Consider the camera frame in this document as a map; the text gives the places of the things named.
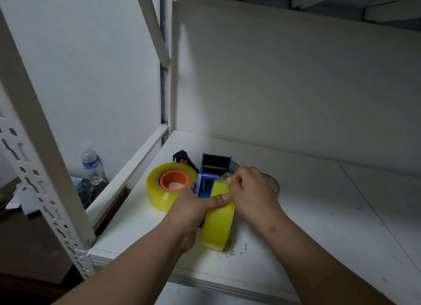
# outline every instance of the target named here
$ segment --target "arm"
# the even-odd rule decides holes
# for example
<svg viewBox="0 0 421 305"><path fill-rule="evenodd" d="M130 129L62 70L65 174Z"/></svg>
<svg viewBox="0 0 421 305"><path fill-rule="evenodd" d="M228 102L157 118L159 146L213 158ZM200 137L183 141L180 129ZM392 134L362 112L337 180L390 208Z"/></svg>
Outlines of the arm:
<svg viewBox="0 0 421 305"><path fill-rule="evenodd" d="M194 245L206 212L230 200L229 194L199 199L194 186L182 190L157 227L55 304L154 304L181 254Z"/></svg>
<svg viewBox="0 0 421 305"><path fill-rule="evenodd" d="M227 182L236 211L269 244L303 304L393 304L288 218L258 169L241 167Z"/></svg>

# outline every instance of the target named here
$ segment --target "yellow tape roll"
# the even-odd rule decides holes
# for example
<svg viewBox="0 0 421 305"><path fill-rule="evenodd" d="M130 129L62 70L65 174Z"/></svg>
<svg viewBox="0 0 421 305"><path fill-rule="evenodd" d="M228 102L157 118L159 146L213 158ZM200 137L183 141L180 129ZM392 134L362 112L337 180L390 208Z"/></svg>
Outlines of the yellow tape roll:
<svg viewBox="0 0 421 305"><path fill-rule="evenodd" d="M146 187L152 206L162 212L168 212L180 191L184 188L172 190L169 184L173 182L186 185L190 181L197 181L197 172L187 164L162 164L148 175Z"/></svg>
<svg viewBox="0 0 421 305"><path fill-rule="evenodd" d="M213 183L211 196L229 193L225 180L216 180ZM234 216L234 203L231 200L226 206L206 213L202 228L202 244L222 251L227 243Z"/></svg>

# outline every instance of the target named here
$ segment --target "right hand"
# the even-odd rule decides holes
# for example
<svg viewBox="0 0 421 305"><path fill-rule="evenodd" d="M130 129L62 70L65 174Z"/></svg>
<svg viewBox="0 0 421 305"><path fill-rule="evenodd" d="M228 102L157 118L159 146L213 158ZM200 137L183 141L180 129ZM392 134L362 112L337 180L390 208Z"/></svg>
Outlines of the right hand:
<svg viewBox="0 0 421 305"><path fill-rule="evenodd" d="M241 166L227 184L236 211L255 228L268 217L285 215L271 185L254 166Z"/></svg>

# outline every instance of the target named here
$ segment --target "left hand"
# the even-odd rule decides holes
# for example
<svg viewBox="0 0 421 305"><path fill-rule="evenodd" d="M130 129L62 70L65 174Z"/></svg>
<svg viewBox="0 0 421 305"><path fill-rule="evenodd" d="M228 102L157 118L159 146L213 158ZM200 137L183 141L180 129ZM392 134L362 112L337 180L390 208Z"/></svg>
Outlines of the left hand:
<svg viewBox="0 0 421 305"><path fill-rule="evenodd" d="M169 226L180 238L182 252L190 250L196 240L196 229L208 211L224 207L231 200L229 193L199 198L194 193L196 182L190 182L180 192L162 223Z"/></svg>

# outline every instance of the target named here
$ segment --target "orange tape core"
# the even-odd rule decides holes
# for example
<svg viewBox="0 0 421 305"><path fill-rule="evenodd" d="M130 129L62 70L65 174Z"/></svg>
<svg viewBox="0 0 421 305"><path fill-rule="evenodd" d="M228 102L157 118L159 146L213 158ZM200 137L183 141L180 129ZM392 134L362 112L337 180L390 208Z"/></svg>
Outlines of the orange tape core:
<svg viewBox="0 0 421 305"><path fill-rule="evenodd" d="M181 183L184 185L180 187L179 189L175 189L175 190L169 189L168 185L173 182ZM180 170L171 170L171 171L165 172L163 175L161 175L159 179L159 185L165 191L170 191L170 192L181 191L187 185L188 182L189 182L189 176Z"/></svg>

